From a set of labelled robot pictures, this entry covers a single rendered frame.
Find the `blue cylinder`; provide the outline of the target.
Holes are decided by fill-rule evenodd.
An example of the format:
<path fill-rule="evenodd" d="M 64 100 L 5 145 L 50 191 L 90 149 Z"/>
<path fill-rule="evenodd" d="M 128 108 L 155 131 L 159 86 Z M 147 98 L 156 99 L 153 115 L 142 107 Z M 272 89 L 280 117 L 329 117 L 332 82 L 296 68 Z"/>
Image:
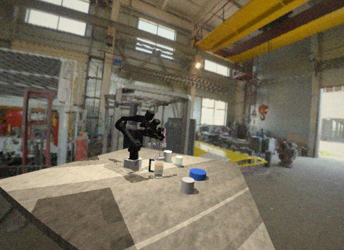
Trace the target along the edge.
<path fill-rule="evenodd" d="M 189 177 L 193 178 L 196 181 L 206 180 L 206 171 L 198 168 L 193 168 L 190 170 Z"/>

